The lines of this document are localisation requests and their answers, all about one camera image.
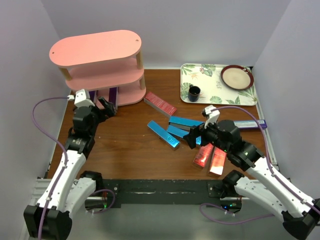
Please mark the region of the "silver purple toothpaste box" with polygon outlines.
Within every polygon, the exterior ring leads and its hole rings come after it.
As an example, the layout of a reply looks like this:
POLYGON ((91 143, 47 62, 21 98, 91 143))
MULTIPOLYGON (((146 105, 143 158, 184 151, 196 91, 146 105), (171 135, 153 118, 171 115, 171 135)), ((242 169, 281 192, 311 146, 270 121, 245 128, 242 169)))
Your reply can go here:
POLYGON ((118 87, 109 89, 108 101, 114 105, 116 110, 118 110, 118 87))

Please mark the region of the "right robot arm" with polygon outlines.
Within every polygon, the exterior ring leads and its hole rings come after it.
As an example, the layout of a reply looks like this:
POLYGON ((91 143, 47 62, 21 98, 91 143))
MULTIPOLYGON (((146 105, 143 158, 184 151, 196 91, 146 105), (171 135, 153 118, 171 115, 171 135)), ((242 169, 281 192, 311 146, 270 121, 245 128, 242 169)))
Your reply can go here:
POLYGON ((223 192, 230 197, 247 197, 275 217, 295 239, 305 240, 320 222, 320 201, 313 199, 285 178, 253 144, 242 139, 232 120, 193 126, 183 138, 191 149, 196 139, 226 153, 241 171, 233 170, 222 180, 223 192))

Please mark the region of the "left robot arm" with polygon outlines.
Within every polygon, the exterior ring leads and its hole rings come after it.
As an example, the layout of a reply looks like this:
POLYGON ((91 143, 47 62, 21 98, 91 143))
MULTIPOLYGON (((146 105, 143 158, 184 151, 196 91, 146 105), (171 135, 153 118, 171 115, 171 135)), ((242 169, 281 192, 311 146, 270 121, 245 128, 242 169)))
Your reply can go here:
POLYGON ((67 239, 73 217, 86 199, 105 191, 99 172, 84 173, 78 180, 76 176, 93 149, 98 125, 115 116, 116 107, 102 96, 97 99, 102 109, 87 96, 69 95, 66 100, 75 105, 66 143, 49 136, 62 148, 60 163, 42 196, 23 213, 29 236, 38 240, 67 239))

